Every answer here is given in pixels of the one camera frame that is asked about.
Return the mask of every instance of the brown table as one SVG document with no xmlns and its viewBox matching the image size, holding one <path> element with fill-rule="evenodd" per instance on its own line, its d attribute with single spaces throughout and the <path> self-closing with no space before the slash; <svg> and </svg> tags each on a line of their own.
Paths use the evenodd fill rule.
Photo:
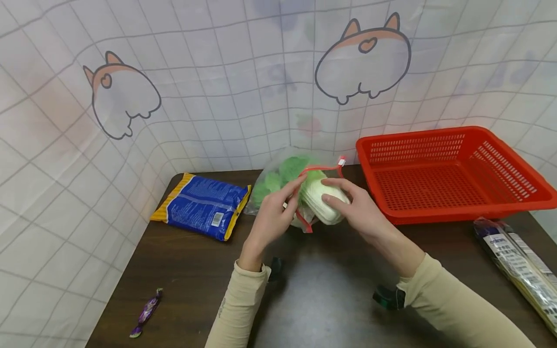
<svg viewBox="0 0 557 348">
<path fill-rule="evenodd" d="M 367 187 L 359 166 L 348 179 Z M 258 170 L 203 173 L 237 185 L 254 183 Z M 168 191 L 179 182 L 173 178 Z M 203 347 L 226 290 L 232 265 L 253 216 L 241 215 L 231 239 L 208 237 L 151 222 L 108 302 L 87 347 Z M 557 271 L 557 246 L 529 213 L 505 219 Z M 509 317 L 537 347 L 557 340 L 472 236 L 470 222 L 402 226 L 401 231 Z M 314 234 L 290 228 L 270 246 L 285 260 L 284 279 L 267 287 L 250 347 L 446 347 L 455 346 L 411 309 L 378 306 L 378 284 L 393 287 L 394 271 L 346 221 L 318 224 Z M 138 339 L 128 338 L 139 312 L 158 287 L 164 300 Z"/>
</svg>

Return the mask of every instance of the beige sleeve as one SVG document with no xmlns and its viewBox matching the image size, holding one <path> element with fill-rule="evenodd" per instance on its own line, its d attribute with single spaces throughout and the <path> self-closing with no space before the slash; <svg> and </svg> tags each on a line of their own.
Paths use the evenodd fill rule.
<svg viewBox="0 0 557 348">
<path fill-rule="evenodd" d="M 250 338 L 253 318 L 259 309 L 271 269 L 261 272 L 241 269 L 237 262 L 224 294 L 205 348 L 245 348 Z"/>
<path fill-rule="evenodd" d="M 413 278 L 397 287 L 412 306 L 436 329 L 467 347 L 534 348 L 506 316 L 426 254 Z"/>
</svg>

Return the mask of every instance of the finger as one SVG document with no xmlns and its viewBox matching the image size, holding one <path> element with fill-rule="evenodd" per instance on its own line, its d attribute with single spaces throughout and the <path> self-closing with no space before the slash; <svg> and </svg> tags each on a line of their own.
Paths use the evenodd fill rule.
<svg viewBox="0 0 557 348">
<path fill-rule="evenodd" d="M 338 199 L 337 197 L 325 193 L 321 196 L 321 199 L 331 208 L 340 211 L 340 213 L 344 216 L 347 216 L 348 213 L 350 212 L 350 208 L 351 208 L 350 204 L 344 203 L 342 200 Z"/>
<path fill-rule="evenodd" d="M 291 182 L 284 185 L 284 187 L 280 189 L 280 191 L 277 191 L 277 195 L 279 195 L 282 198 L 282 201 L 284 202 L 286 198 L 290 197 L 292 193 L 294 193 L 294 190 L 296 190 L 304 182 L 306 178 L 307 175 L 304 174 L 301 177 L 297 178 L 296 180 L 292 180 Z"/>
<path fill-rule="evenodd" d="M 360 190 L 362 190 L 362 188 L 360 186 L 357 186 L 356 184 L 346 180 L 346 179 L 340 179 L 340 178 L 326 178 L 321 180 L 321 183 L 323 185 L 327 185 L 327 186 L 336 186 L 336 187 L 340 187 L 341 189 L 345 190 L 346 192 L 348 192 L 349 194 L 352 195 L 352 197 L 357 194 Z"/>
<path fill-rule="evenodd" d="M 296 213 L 296 209 L 298 208 L 298 192 L 292 195 L 288 201 L 288 205 L 284 212 L 282 212 L 288 219 L 292 219 L 294 213 Z"/>
</svg>

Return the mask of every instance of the green vegetable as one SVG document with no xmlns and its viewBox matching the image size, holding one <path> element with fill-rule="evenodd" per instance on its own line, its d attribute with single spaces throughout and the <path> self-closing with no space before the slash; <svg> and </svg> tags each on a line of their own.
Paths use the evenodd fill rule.
<svg viewBox="0 0 557 348">
<path fill-rule="evenodd" d="M 268 173 L 263 181 L 257 183 L 253 187 L 253 191 L 251 193 L 253 205 L 258 209 L 261 206 L 261 203 L 263 203 L 263 198 L 265 198 L 266 195 L 276 192 L 281 188 L 282 185 L 279 174 L 274 171 Z"/>
<path fill-rule="evenodd" d="M 315 213 L 315 216 L 326 225 L 335 225 L 342 221 L 343 216 L 338 210 L 332 209 L 321 196 L 329 194 L 337 197 L 345 203 L 350 203 L 344 192 L 333 186 L 326 186 L 321 180 L 327 176 L 321 170 L 310 170 L 307 172 L 307 179 L 300 188 L 300 199 Z"/>
<path fill-rule="evenodd" d="M 278 167 L 282 186 L 295 180 L 300 173 L 311 163 L 309 156 L 292 156 L 285 159 Z"/>
<path fill-rule="evenodd" d="M 268 173 L 267 176 L 265 177 L 265 186 L 271 192 L 276 192 L 280 190 L 282 186 L 281 186 L 281 180 L 279 174 L 275 173 L 274 171 Z"/>
</svg>

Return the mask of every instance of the red basket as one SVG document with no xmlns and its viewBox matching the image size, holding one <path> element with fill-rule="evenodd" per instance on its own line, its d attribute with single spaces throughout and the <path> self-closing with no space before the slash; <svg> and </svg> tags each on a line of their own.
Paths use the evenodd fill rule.
<svg viewBox="0 0 557 348">
<path fill-rule="evenodd" d="M 485 128 L 368 136 L 356 149 L 378 207 L 394 224 L 557 208 L 555 189 Z"/>
</svg>

